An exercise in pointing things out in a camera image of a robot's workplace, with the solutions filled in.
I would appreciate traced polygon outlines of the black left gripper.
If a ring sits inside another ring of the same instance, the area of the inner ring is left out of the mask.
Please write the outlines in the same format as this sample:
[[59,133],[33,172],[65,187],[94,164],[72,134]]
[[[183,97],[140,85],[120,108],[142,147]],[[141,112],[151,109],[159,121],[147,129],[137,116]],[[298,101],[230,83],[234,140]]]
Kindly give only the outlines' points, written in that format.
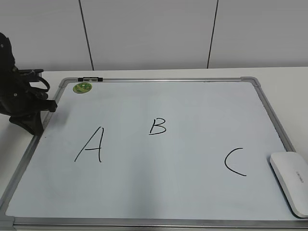
[[40,111],[55,112],[55,100],[44,100],[44,89],[31,86],[44,82],[42,69],[19,70],[15,65],[10,39],[0,35],[0,112],[11,116],[9,121],[32,135],[44,131]]

